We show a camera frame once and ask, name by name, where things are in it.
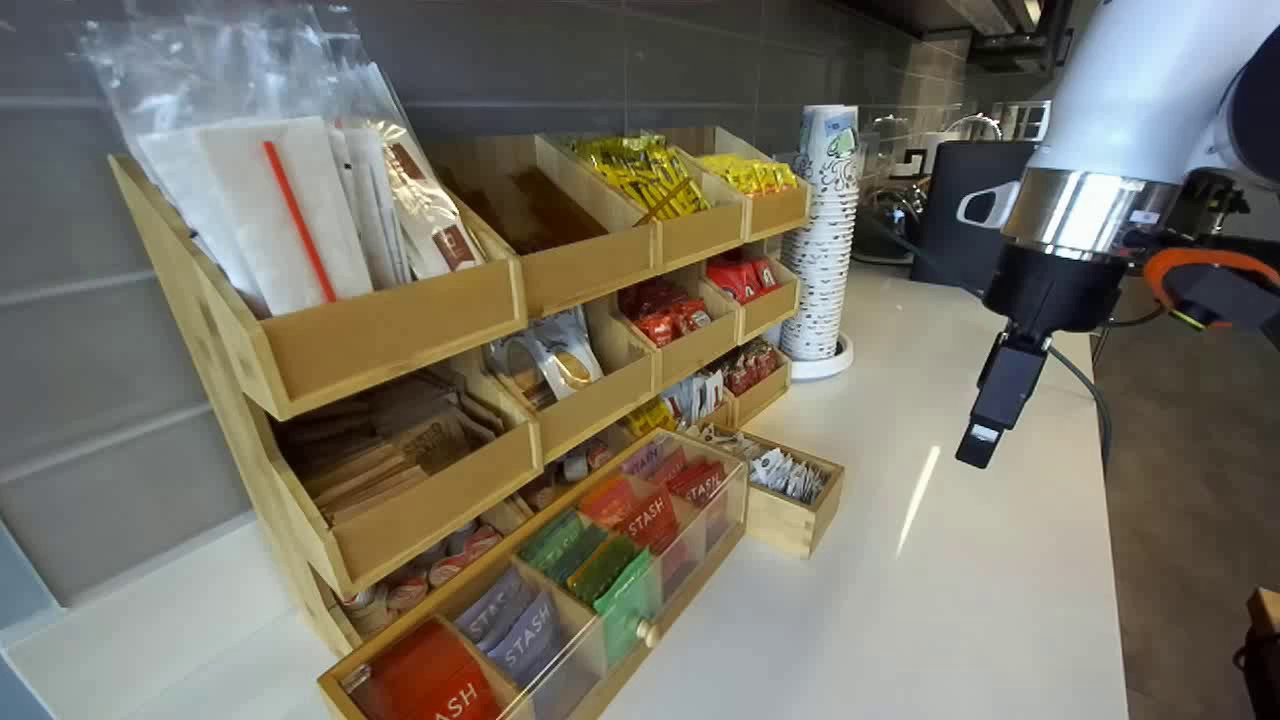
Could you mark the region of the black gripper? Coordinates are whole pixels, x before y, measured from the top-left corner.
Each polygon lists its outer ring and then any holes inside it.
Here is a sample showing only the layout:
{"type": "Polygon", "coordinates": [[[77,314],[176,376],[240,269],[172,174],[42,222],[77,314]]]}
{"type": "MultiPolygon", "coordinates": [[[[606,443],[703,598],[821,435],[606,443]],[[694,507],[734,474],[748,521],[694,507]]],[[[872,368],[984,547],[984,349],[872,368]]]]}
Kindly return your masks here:
{"type": "Polygon", "coordinates": [[[1003,431],[1020,422],[1048,361],[1038,337],[1102,330],[1119,300],[1125,272],[1125,262],[1065,262],[1031,248],[1002,251],[984,304],[1017,331],[1003,331],[979,368],[956,449],[959,465],[990,467],[1003,431]]]}

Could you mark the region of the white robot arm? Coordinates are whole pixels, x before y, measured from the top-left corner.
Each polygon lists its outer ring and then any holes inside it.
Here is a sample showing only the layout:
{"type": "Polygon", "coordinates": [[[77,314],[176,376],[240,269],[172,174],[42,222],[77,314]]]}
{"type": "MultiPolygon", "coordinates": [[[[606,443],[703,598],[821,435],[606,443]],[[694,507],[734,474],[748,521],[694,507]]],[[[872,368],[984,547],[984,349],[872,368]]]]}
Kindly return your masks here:
{"type": "Polygon", "coordinates": [[[993,188],[1003,251],[984,304],[1003,318],[956,456],[984,467],[1038,392],[1058,331],[1119,300],[1194,174],[1280,185],[1280,0],[1106,0],[1054,94],[1029,170],[993,188]]]}

